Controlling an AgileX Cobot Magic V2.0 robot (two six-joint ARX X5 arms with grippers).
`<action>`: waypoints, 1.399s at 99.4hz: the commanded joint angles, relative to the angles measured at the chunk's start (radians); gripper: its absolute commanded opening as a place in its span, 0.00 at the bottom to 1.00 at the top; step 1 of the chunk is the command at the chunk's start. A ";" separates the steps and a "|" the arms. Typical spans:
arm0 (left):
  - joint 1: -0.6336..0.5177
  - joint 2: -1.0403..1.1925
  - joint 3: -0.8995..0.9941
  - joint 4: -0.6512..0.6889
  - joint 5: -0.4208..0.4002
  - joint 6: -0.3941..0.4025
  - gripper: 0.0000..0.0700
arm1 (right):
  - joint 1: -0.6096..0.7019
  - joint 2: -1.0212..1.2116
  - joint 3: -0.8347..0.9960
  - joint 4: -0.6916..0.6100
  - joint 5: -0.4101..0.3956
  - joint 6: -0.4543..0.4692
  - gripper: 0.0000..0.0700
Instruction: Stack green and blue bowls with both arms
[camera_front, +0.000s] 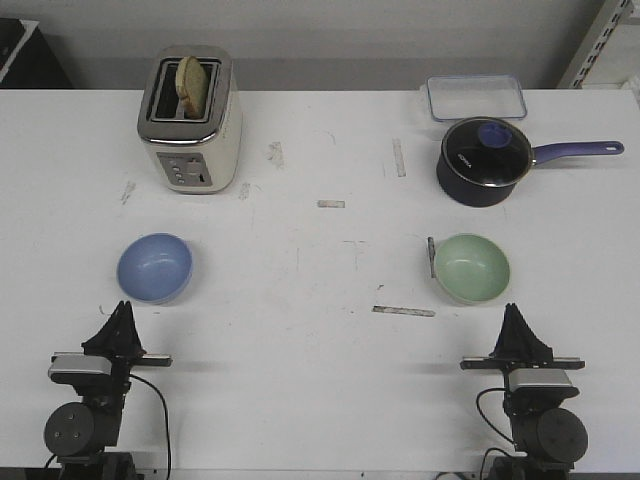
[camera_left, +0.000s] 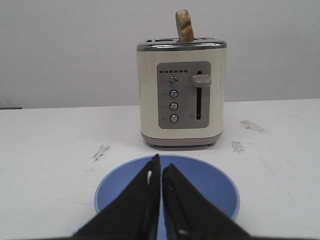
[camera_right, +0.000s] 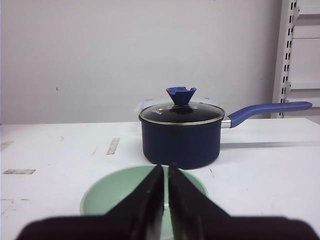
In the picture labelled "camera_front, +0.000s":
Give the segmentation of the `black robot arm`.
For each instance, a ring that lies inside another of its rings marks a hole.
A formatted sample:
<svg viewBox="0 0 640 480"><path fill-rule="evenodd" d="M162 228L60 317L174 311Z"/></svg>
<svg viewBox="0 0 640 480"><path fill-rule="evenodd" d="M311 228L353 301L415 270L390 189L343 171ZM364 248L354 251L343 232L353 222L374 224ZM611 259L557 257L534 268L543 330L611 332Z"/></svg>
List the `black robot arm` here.
<svg viewBox="0 0 640 480"><path fill-rule="evenodd" d="M169 367L169 355L147 353L137 333L132 305L118 303L109 319L80 352L55 352L49 379L70 385L81 398L58 407L43 432L51 460L60 464L61 479L143 479L130 452L118 452L126 395L137 380L158 394L169 427L169 413L160 390L132 373L136 367Z"/></svg>
<svg viewBox="0 0 640 480"><path fill-rule="evenodd" d="M527 324L514 303L505 306L495 347L484 357L465 357L463 370L495 370L504 385L502 408L511 433L487 425L514 449L490 447L483 454L480 479L567 479L588 449L585 425L562 403L579 395L568 371L580 370L578 357L557 357Z"/></svg>

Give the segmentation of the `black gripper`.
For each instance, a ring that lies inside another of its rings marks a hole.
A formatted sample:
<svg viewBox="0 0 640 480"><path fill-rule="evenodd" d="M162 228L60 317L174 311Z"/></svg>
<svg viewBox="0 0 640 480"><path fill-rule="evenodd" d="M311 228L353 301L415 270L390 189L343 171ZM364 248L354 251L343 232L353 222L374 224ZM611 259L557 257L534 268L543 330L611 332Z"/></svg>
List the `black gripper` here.
<svg viewBox="0 0 640 480"><path fill-rule="evenodd" d="M507 359L514 352L520 360ZM578 357L553 358L553 349L534 334L515 303L505 305L501 329L489 356L464 357L460 368L497 370L509 380L565 380L566 371L585 367L585 361Z"/></svg>
<svg viewBox="0 0 640 480"><path fill-rule="evenodd" d="M141 357L134 359L115 357L110 359L105 356L114 356L116 353L120 317L123 313L123 355ZM97 384L63 384L72 386L78 395L117 395L119 392L125 391L132 368L139 366L169 367L172 364L172 357L170 355L146 354L136 329L133 308L130 301L120 301L106 323L94 336L83 342L81 347L83 353L55 352L52 356L51 363L58 355L99 355L111 361L112 371L109 379L99 381Z"/></svg>

